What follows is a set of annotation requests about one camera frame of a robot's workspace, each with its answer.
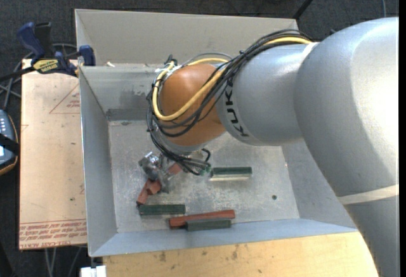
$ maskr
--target black device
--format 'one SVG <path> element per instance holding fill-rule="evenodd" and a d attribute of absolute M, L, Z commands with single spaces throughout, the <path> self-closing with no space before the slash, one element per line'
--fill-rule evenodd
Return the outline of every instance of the black device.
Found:
<path fill-rule="evenodd" d="M 8 114 L 0 109 L 0 175 L 14 167 L 17 155 L 18 143 L 14 124 Z"/>

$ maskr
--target wooden block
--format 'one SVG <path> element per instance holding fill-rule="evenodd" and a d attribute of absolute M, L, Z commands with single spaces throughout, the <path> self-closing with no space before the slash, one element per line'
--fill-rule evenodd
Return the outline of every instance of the wooden block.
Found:
<path fill-rule="evenodd" d="M 159 180 L 152 181 L 151 179 L 147 180 L 147 192 L 149 195 L 154 195 L 160 189 L 162 188 L 162 185 L 160 184 Z"/>
<path fill-rule="evenodd" d="M 194 214 L 187 216 L 172 217 L 169 219 L 170 228 L 180 228 L 186 224 L 186 221 L 197 219 L 235 219 L 234 210 L 221 210 L 219 212 L 210 212 L 203 214 Z"/>
<path fill-rule="evenodd" d="M 179 164 L 174 163 L 173 165 L 171 165 L 171 167 L 168 169 L 169 173 L 175 175 L 178 174 L 179 172 L 182 171 L 182 168 L 179 166 Z"/>
<path fill-rule="evenodd" d="M 217 167 L 212 169 L 210 180 L 248 179 L 251 176 L 251 167 Z"/>
<path fill-rule="evenodd" d="M 196 219 L 186 221 L 185 227 L 188 232 L 226 229 L 231 228 L 231 219 Z"/>
<path fill-rule="evenodd" d="M 147 191 L 147 187 L 148 187 L 148 181 L 144 184 L 144 187 L 141 190 L 141 193 L 138 195 L 137 198 L 137 205 L 144 205 L 147 202 L 148 199 L 148 191 Z"/>
<path fill-rule="evenodd" d="M 141 205 L 138 207 L 141 216 L 177 215 L 184 214 L 186 207 L 183 204 L 171 205 Z"/>

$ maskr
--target white stripe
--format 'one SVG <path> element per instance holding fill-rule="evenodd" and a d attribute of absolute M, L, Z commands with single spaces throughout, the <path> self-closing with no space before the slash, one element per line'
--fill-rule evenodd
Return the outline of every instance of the white stripe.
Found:
<path fill-rule="evenodd" d="M 397 195 L 399 195 L 399 184 L 377 190 L 367 191 L 365 193 L 357 193 L 355 195 L 348 195 L 337 198 L 343 205 L 349 205 L 352 203 L 373 202 L 374 200 L 385 199 Z"/>

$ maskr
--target dark carpet floor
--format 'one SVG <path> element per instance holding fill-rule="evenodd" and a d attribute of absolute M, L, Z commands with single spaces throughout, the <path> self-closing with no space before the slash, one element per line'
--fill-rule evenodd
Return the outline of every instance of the dark carpet floor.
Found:
<path fill-rule="evenodd" d="M 292 18 L 304 0 L 0 0 L 0 76 L 13 70 L 27 54 L 17 41 L 16 32 L 24 23 L 53 24 L 53 41 L 75 43 L 74 10 L 131 10 L 161 13 L 261 16 Z M 398 16 L 399 0 L 385 0 L 386 15 Z M 381 18 L 381 0 L 314 0 L 299 19 L 300 29 L 314 39 L 327 37 L 362 21 Z M 13 90 L 20 93 L 19 84 Z M 4 102 L 0 95 L 0 106 Z M 8 113 L 20 125 L 20 100 L 11 97 Z M 19 168 L 0 176 L 0 243 L 18 276 L 47 276 L 44 251 L 24 251 L 17 247 Z M 56 252 L 54 276 L 66 276 L 77 253 L 75 247 Z M 90 265 L 81 250 L 77 268 Z"/>

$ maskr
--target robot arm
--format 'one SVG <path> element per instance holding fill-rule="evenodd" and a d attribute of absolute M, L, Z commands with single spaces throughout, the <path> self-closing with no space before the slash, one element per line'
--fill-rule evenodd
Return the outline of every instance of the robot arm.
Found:
<path fill-rule="evenodd" d="M 167 70 L 153 88 L 160 145 L 187 158 L 224 131 L 251 145 L 303 138 L 382 275 L 399 276 L 398 26 L 373 20 L 320 43 L 270 36 L 228 63 Z"/>

